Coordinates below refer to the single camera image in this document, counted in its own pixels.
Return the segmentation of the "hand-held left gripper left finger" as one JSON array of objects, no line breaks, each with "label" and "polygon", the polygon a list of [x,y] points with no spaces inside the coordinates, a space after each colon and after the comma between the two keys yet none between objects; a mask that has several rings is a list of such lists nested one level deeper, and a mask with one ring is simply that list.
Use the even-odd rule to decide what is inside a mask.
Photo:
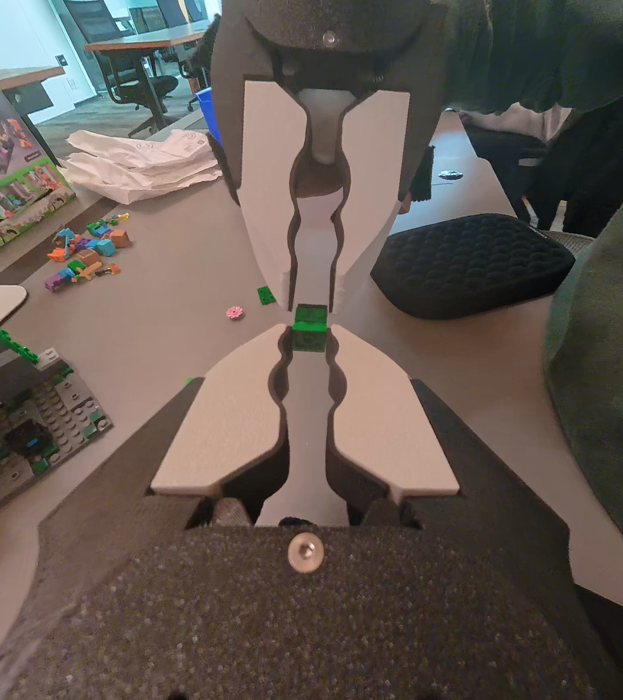
[{"label": "hand-held left gripper left finger", "polygon": [[159,495],[269,497],[289,476],[291,329],[283,323],[205,376],[150,488]]}]

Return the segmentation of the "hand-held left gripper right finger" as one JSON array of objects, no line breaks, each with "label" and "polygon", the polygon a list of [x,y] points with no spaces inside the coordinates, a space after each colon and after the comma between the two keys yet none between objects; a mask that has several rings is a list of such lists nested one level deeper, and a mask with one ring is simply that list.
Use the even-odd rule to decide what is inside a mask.
[{"label": "hand-held left gripper right finger", "polygon": [[452,496],[459,484],[407,372],[340,324],[330,329],[327,480],[349,503]]}]

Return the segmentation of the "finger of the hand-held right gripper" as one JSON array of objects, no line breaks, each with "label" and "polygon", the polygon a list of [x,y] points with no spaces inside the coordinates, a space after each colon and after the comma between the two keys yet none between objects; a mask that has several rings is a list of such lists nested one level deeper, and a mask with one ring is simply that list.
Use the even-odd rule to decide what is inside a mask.
[{"label": "finger of the hand-held right gripper", "polygon": [[280,85],[246,81],[239,205],[258,267],[291,310],[299,211],[293,174],[307,142],[307,113]]},{"label": "finger of the hand-held right gripper", "polygon": [[398,215],[409,106],[409,93],[379,90],[342,115],[337,157],[346,179],[334,215],[333,314],[369,276]]}]

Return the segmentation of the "green toy brick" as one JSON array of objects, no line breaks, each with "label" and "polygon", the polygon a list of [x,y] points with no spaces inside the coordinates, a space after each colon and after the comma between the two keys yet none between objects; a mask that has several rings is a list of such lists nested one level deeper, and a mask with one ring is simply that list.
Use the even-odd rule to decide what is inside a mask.
[{"label": "green toy brick", "polygon": [[292,325],[294,352],[324,353],[328,332],[328,308],[324,304],[300,303]]}]

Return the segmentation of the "person's right forearm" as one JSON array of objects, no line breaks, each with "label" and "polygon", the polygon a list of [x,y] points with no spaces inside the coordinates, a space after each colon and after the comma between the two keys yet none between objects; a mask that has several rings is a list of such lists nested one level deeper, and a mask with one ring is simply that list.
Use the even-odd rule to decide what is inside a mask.
[{"label": "person's right forearm", "polygon": [[447,1],[444,105],[588,112],[623,98],[623,1]]}]

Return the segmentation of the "grey desk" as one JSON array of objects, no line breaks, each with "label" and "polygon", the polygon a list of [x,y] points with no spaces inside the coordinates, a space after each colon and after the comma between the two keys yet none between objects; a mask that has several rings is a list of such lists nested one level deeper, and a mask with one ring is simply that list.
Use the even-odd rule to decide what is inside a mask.
[{"label": "grey desk", "polygon": [[[0,252],[0,285],[28,300],[5,327],[32,349],[54,347],[114,420],[108,434],[0,511],[0,647],[33,582],[39,523],[178,391],[286,315],[262,306],[264,284],[238,208],[221,181],[132,208],[123,271],[66,296],[44,290],[40,248],[62,224],[82,225],[112,203],[77,202]],[[245,314],[229,320],[226,311]],[[450,321],[412,319],[372,280],[340,324],[421,379],[570,528],[582,587],[623,606],[623,538],[569,453],[544,387],[542,343],[551,298]]]}]

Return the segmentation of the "blue plastic bin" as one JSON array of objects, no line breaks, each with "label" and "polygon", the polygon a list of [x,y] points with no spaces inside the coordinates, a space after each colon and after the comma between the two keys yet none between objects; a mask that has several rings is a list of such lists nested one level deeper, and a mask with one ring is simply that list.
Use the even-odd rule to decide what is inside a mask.
[{"label": "blue plastic bin", "polygon": [[209,134],[223,148],[216,112],[213,105],[212,87],[210,86],[200,90],[199,92],[195,93],[195,97],[197,98],[197,103],[202,111],[202,116],[205,119]]}]

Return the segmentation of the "white paper bags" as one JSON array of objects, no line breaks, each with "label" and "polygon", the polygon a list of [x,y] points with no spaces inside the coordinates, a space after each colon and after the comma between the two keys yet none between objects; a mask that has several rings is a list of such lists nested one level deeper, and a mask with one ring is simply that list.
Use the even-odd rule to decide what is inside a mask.
[{"label": "white paper bags", "polygon": [[175,129],[164,141],[100,135],[84,129],[67,143],[75,151],[59,166],[73,186],[121,205],[219,179],[223,173],[208,136]]}]

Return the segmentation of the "black office chair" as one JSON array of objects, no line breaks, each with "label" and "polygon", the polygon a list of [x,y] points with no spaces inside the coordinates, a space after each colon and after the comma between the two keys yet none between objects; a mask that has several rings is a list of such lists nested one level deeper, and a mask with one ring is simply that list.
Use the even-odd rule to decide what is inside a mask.
[{"label": "black office chair", "polygon": [[[88,43],[123,38],[123,32],[104,1],[65,1],[65,4]],[[148,106],[139,83],[136,59],[119,50],[93,53],[113,102],[134,104],[136,108]]]}]

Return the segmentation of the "long wooden table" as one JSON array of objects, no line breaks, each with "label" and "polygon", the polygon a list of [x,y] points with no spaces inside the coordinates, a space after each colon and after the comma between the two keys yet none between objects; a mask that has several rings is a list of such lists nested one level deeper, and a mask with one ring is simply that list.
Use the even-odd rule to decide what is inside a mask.
[{"label": "long wooden table", "polygon": [[163,48],[176,48],[186,43],[194,43],[204,37],[211,22],[202,20],[192,22],[175,28],[134,34],[119,39],[100,40],[85,45],[90,52],[106,54],[111,58],[112,54],[128,58],[136,71],[137,80],[146,103],[151,112],[151,133],[165,129],[173,123],[166,117],[161,103],[161,98],[155,90],[152,78],[145,70],[143,59],[149,58],[156,50]]}]

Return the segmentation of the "person's black trousers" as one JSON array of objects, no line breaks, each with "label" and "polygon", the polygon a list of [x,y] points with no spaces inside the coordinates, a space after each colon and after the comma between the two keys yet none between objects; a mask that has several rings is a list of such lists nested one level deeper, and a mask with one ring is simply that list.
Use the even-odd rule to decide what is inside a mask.
[{"label": "person's black trousers", "polygon": [[623,100],[584,113],[513,104],[500,115],[458,115],[522,220],[529,218],[527,199],[539,227],[551,229],[563,201],[563,231],[596,238],[621,207]]}]

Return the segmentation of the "pile of colourful toy bricks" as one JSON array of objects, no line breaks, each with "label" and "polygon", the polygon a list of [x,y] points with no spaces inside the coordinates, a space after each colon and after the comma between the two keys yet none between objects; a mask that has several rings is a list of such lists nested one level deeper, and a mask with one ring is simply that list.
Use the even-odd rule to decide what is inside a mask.
[{"label": "pile of colourful toy bricks", "polygon": [[132,245],[124,229],[129,218],[128,213],[100,218],[88,223],[83,234],[70,228],[57,232],[47,258],[60,267],[44,280],[44,288],[50,293],[59,293],[94,278],[119,275],[121,268],[114,257]]}]

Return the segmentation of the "grey toy brick building model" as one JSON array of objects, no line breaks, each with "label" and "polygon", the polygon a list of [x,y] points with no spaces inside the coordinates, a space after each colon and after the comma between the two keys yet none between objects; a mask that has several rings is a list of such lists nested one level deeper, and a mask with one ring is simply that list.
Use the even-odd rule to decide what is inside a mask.
[{"label": "grey toy brick building model", "polygon": [[37,354],[0,328],[0,510],[112,427],[55,349]]}]

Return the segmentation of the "person in green sweatshirt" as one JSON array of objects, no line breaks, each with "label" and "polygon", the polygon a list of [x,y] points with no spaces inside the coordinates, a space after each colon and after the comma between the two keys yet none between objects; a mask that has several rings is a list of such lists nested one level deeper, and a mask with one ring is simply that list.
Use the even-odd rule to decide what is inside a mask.
[{"label": "person in green sweatshirt", "polygon": [[573,458],[623,535],[623,203],[557,290],[544,357]]}]

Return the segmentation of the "small wooden table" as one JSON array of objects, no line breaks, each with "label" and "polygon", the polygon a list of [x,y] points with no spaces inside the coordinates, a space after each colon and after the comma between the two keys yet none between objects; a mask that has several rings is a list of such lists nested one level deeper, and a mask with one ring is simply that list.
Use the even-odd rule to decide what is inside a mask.
[{"label": "small wooden table", "polygon": [[43,83],[65,74],[61,66],[0,69],[0,91],[22,118],[52,109],[54,104]]}]

